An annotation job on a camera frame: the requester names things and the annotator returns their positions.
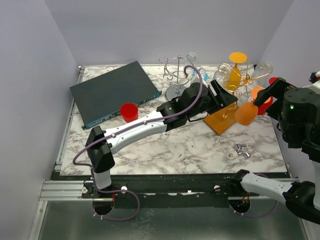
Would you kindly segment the orange wine glass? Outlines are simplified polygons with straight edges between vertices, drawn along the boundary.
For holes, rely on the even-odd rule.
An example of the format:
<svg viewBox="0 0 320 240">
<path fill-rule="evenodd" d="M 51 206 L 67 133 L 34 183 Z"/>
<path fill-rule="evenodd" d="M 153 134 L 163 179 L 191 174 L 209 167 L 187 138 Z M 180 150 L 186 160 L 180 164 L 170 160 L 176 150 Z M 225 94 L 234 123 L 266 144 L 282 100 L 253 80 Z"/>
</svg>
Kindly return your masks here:
<svg viewBox="0 0 320 240">
<path fill-rule="evenodd" d="M 237 123 L 243 126 L 250 125 L 258 116 L 258 106 L 253 102 L 246 102 L 238 108 L 234 114 L 234 119 Z"/>
</svg>

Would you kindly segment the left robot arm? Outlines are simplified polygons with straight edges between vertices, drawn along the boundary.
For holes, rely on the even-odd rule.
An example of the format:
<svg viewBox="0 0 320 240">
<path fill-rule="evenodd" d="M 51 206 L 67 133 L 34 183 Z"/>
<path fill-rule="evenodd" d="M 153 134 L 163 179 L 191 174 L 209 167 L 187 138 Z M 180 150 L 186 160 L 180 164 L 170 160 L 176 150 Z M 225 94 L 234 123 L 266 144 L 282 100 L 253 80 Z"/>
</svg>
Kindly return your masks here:
<svg viewBox="0 0 320 240">
<path fill-rule="evenodd" d="M 95 180 L 93 191 L 101 198 L 110 194 L 110 170 L 115 166 L 113 155 L 121 149 L 148 136 L 184 126 L 191 118 L 204 112 L 209 115 L 216 113 L 237 100 L 216 80 L 211 81 L 210 86 L 194 82 L 181 96 L 162 103 L 140 119 L 109 130 L 94 127 L 85 144 Z"/>
</svg>

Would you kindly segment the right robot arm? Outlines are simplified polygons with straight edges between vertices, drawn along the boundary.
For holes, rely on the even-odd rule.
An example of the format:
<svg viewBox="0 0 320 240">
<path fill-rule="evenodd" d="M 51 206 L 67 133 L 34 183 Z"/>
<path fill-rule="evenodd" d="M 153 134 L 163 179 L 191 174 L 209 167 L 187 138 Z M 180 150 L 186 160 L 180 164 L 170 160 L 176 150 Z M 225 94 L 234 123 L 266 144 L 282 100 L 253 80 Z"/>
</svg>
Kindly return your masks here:
<svg viewBox="0 0 320 240">
<path fill-rule="evenodd" d="M 241 196 L 256 193 L 284 204 L 295 216 L 320 223 L 320 82 L 296 87 L 278 77 L 258 92 L 253 104 L 261 106 L 269 97 L 276 101 L 266 109 L 277 120 L 282 139 L 291 149 L 301 149 L 312 161 L 315 182 L 283 182 L 239 170 L 230 180 L 230 191 Z"/>
</svg>

